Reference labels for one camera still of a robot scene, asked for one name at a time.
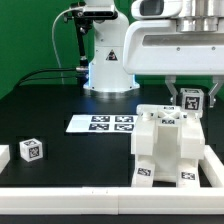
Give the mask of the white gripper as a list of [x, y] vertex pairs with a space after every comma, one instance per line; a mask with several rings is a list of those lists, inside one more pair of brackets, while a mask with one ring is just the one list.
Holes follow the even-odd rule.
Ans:
[[[123, 66], [136, 75], [214, 76], [209, 90], [209, 107], [224, 85], [224, 20], [216, 32], [176, 31], [175, 20], [146, 20], [132, 23], [125, 36]], [[176, 77], [165, 84], [176, 103]]]

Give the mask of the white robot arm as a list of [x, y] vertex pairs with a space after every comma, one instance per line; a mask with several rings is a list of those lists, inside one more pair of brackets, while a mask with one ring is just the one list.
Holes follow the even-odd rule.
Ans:
[[215, 102], [224, 85], [224, 0], [135, 0], [133, 23], [114, 0], [85, 0], [83, 13], [95, 29], [88, 90], [125, 92], [136, 75], [159, 75], [176, 95], [177, 76], [211, 76]]

